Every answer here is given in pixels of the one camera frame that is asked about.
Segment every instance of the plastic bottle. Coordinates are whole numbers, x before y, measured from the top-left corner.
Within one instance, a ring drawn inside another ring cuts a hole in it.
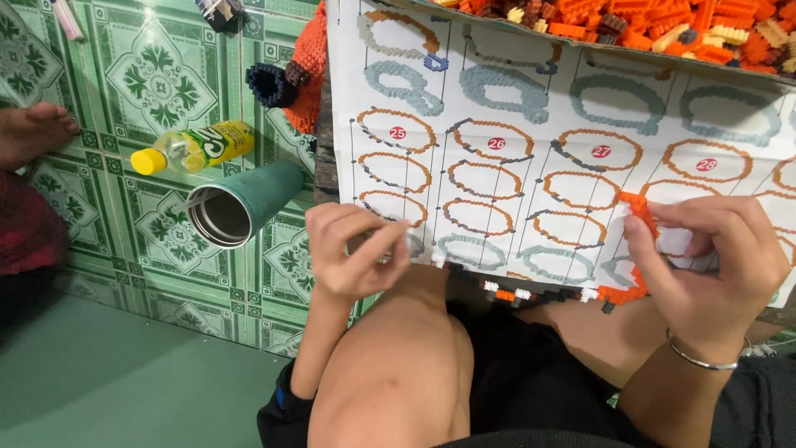
[[[167,132],[152,147],[130,157],[140,174],[165,168],[196,173],[254,149],[254,129],[243,121],[225,121],[209,128]]]

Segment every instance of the yellow bottle cap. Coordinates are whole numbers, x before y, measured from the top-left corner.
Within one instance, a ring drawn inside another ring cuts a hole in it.
[[[130,157],[133,169],[143,175],[151,175],[166,168],[166,157],[157,149],[148,147],[136,151]]]

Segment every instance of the red clothing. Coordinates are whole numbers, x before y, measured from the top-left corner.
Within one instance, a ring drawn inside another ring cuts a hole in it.
[[[0,275],[58,265],[67,244],[66,224],[44,197],[0,171]]]

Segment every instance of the green tile floor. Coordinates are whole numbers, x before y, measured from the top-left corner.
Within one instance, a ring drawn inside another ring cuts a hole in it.
[[[285,65],[317,0],[248,0],[237,33],[216,34],[191,0],[75,0],[86,34],[68,41],[48,0],[0,0],[0,101],[63,104],[83,131],[49,156],[33,185],[68,223],[60,279],[75,297],[294,356],[314,279],[304,231],[312,137],[255,103],[246,68]],[[199,175],[141,176],[130,155],[172,128],[244,120],[256,150]],[[184,214],[195,186],[277,159],[306,188],[244,248],[202,241]],[[356,320],[367,307],[357,304]]]
[[[287,361],[64,299],[0,348],[0,446],[260,447]]]

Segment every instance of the silver bracelet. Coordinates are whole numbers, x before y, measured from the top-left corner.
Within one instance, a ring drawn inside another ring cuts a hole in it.
[[[699,367],[704,367],[710,370],[735,370],[736,368],[738,368],[738,361],[734,362],[733,364],[708,364],[708,363],[703,363],[702,361],[699,360],[695,360],[691,356],[686,355],[679,348],[677,348],[677,345],[674,345],[674,342],[672,341],[672,336],[669,335],[668,327],[666,328],[666,340],[669,342],[669,346],[672,348],[672,350],[674,350],[675,353],[682,356],[684,360],[690,362],[691,364],[695,364]],[[746,338],[746,341],[751,345],[749,338]]]

